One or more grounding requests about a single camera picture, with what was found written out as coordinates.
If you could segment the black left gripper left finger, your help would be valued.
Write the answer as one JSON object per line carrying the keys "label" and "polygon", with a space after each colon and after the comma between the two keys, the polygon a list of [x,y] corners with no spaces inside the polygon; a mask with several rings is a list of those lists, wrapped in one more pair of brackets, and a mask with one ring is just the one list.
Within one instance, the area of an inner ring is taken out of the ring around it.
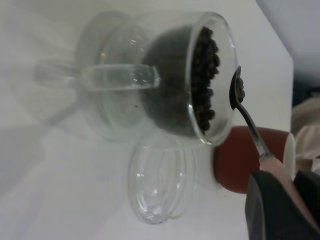
{"label": "black left gripper left finger", "polygon": [[271,173],[249,176],[245,218],[250,240],[318,240],[282,184]]}

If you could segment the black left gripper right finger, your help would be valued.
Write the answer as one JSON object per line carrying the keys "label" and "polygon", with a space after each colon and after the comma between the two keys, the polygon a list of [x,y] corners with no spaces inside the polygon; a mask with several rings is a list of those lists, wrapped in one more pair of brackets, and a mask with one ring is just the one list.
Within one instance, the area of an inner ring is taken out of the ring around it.
{"label": "black left gripper right finger", "polygon": [[312,216],[319,218],[320,176],[311,171],[299,171],[293,182]]}

